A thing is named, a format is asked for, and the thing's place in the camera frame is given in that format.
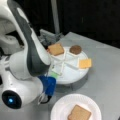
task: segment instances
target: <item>black cable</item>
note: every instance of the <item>black cable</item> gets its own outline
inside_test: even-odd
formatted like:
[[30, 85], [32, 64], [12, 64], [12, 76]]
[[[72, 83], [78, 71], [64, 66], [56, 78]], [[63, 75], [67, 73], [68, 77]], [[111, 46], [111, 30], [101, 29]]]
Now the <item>black cable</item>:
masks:
[[3, 84], [3, 82], [2, 82], [2, 78], [1, 78], [1, 76], [0, 76], [0, 85], [2, 85]]
[[48, 96], [48, 100], [46, 102], [41, 102], [41, 104], [46, 104], [51, 100], [52, 96]]
[[4, 55], [4, 51], [3, 49], [0, 47], [0, 60], [1, 60], [1, 57]]

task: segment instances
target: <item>white robot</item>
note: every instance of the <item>white robot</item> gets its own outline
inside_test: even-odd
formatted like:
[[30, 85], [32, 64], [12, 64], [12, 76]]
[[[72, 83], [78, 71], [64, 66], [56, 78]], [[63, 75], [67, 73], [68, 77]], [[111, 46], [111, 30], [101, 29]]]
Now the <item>white robot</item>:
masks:
[[0, 0], [0, 18], [14, 24], [25, 46], [22, 51], [0, 60], [2, 100], [9, 108], [19, 109], [43, 93], [44, 86], [37, 76], [48, 71], [51, 59], [14, 0]]

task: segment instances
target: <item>brown food item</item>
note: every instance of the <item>brown food item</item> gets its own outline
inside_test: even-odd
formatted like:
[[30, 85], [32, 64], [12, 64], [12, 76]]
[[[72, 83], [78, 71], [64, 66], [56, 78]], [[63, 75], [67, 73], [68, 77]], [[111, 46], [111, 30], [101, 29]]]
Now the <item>brown food item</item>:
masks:
[[56, 56], [64, 53], [64, 49], [60, 43], [48, 46], [48, 51], [50, 54]]
[[79, 53], [81, 53], [81, 51], [82, 51], [82, 48], [79, 45], [74, 45], [70, 48], [70, 52], [75, 55], [78, 55]]
[[68, 120], [89, 120], [91, 112], [75, 105], [71, 114], [68, 116]]

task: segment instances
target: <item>table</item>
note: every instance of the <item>table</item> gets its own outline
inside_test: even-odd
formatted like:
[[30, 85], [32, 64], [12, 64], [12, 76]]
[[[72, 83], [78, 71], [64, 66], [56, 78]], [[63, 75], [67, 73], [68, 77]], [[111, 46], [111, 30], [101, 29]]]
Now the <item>table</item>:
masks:
[[78, 44], [89, 58], [93, 67], [84, 84], [67, 87], [58, 92], [49, 104], [37, 106], [34, 101], [20, 110], [10, 110], [0, 100], [0, 120], [50, 120], [50, 111], [55, 102], [64, 95], [80, 93], [92, 98], [100, 107], [102, 120], [118, 120], [120, 116], [120, 49], [92, 39], [68, 33], [60, 40], [63, 46]]

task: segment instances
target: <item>white plate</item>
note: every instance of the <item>white plate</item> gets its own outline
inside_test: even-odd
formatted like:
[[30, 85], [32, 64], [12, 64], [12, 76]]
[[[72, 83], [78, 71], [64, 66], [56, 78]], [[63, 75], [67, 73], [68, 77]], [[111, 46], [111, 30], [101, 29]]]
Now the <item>white plate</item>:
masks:
[[67, 117], [76, 104], [92, 113], [89, 120], [102, 120], [98, 105], [81, 94], [70, 94], [58, 100], [51, 111], [51, 120], [68, 120]]
[[64, 54], [52, 56], [54, 64], [61, 62], [61, 64], [55, 65], [52, 69], [53, 72], [59, 74], [57, 77], [57, 84], [71, 84], [77, 82], [88, 73], [89, 68], [80, 69], [78, 66], [79, 60], [88, 59], [87, 55], [83, 51], [78, 55], [74, 55], [69, 52], [69, 49], [70, 47], [64, 47]]

